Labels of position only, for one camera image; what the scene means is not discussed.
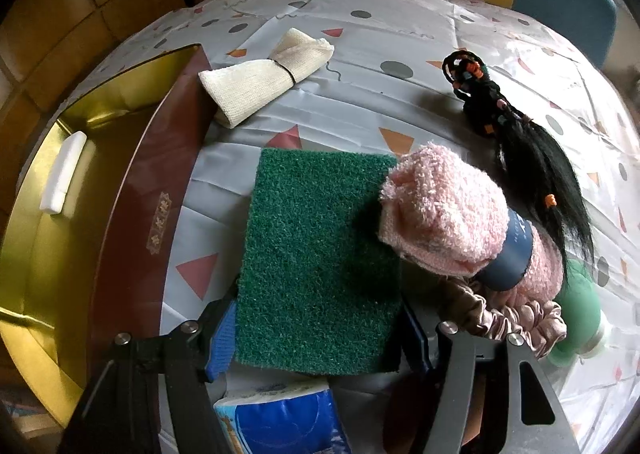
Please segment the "pink fluffy dishcloth blue band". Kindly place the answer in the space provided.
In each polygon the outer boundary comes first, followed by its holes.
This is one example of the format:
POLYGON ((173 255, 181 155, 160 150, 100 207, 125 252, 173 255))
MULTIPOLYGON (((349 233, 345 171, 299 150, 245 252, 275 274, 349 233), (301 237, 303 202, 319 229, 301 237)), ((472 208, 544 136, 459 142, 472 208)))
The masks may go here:
POLYGON ((561 252, 506 203, 483 170, 428 143, 392 167, 380 192, 378 237, 428 272, 480 282, 511 305, 561 290, 561 252))

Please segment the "patterned white tablecloth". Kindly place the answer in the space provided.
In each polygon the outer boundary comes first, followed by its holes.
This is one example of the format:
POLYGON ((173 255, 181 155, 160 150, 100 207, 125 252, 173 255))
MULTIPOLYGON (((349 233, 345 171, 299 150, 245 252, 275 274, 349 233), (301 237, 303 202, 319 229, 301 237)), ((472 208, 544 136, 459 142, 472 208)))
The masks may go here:
POLYGON ((440 70, 469 48, 561 144, 590 212, 608 341, 550 376, 579 447, 602 452, 639 396, 639 138, 615 88, 568 40, 480 0, 204 0, 143 25, 75 95, 191 44, 215 68, 262 58, 293 28, 329 40, 334 55, 239 127, 210 129, 172 240, 157 333, 196 317, 238 271, 262 148, 401 155, 434 141, 489 167, 491 144, 465 126, 440 70))

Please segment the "black hair braid extension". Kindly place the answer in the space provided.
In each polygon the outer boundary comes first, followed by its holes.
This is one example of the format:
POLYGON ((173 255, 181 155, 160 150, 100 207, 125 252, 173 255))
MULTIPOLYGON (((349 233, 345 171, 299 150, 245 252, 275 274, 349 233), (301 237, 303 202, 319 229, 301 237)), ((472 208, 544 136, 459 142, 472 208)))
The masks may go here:
POLYGON ((544 127, 506 99, 474 52, 456 50, 442 60, 442 74, 463 101, 473 133, 491 140, 503 185, 549 234, 567 265, 569 240, 593 257, 588 211, 570 160, 544 127))

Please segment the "yellow green scrub sponge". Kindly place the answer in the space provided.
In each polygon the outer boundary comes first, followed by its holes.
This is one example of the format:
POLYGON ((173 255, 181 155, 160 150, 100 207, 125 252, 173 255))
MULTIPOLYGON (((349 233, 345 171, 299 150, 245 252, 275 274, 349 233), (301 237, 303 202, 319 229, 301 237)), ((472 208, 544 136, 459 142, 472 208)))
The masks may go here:
POLYGON ((398 369, 400 259, 378 238, 392 155, 266 149, 239 278, 239 362, 309 375, 398 369))

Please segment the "blue tissue packet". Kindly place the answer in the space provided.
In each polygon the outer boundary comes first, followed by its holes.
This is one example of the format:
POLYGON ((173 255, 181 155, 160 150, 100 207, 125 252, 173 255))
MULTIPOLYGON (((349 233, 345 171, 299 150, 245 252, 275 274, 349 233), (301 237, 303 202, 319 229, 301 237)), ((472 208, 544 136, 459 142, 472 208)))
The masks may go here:
POLYGON ((229 393, 214 411, 233 453, 348 453, 324 378, 229 393))

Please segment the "pink satin scrunchie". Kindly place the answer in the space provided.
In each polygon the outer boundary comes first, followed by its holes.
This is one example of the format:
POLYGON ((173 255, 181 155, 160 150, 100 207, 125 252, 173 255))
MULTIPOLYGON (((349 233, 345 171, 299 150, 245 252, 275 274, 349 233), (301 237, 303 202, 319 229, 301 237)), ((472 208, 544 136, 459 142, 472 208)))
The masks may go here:
POLYGON ((520 334, 538 359, 566 338, 562 308, 553 300, 521 299, 509 305, 497 292, 462 278, 440 279, 437 287, 442 319, 472 335, 505 341, 510 334, 520 334))

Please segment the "green silicone travel bottle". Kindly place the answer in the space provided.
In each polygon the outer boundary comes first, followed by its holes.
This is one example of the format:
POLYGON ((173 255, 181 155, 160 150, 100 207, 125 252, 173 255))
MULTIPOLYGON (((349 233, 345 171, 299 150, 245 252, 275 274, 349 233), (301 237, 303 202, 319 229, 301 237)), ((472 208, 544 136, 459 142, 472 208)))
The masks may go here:
POLYGON ((568 367, 578 359, 597 356, 605 345, 605 318, 596 283, 585 263, 567 260, 565 280, 554 301, 561 306, 566 336, 552 348, 549 361, 556 367, 568 367))

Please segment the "gold metal tin box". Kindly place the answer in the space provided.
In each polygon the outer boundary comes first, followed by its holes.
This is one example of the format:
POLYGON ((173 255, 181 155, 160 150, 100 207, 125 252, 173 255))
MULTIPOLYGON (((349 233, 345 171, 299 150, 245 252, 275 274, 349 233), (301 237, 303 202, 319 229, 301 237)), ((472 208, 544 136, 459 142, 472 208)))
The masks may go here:
POLYGON ((1 337, 66 425, 114 337, 160 331, 171 242, 213 118, 201 46, 166 52, 80 96, 53 121, 1 246, 1 337), (87 135, 61 214, 39 209, 63 141, 87 135))

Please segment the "white foam block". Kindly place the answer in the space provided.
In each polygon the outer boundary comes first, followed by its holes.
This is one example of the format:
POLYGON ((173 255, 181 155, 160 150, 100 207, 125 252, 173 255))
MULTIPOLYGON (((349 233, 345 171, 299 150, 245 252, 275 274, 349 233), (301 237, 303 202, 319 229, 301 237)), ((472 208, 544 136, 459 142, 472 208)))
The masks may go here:
POLYGON ((42 191, 39 209, 43 213, 49 215, 62 213, 70 183, 86 142, 87 135, 82 131, 72 133, 63 141, 42 191))

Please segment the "beige mesh cloth roll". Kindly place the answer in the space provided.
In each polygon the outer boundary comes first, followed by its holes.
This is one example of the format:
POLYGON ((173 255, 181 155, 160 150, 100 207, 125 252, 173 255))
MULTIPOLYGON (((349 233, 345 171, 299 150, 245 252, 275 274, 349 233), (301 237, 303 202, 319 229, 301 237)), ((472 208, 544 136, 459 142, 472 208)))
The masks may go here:
POLYGON ((201 71, 198 79, 217 106, 216 121, 233 129, 305 81, 333 54, 334 46, 325 38, 313 38, 291 28, 268 58, 201 71))

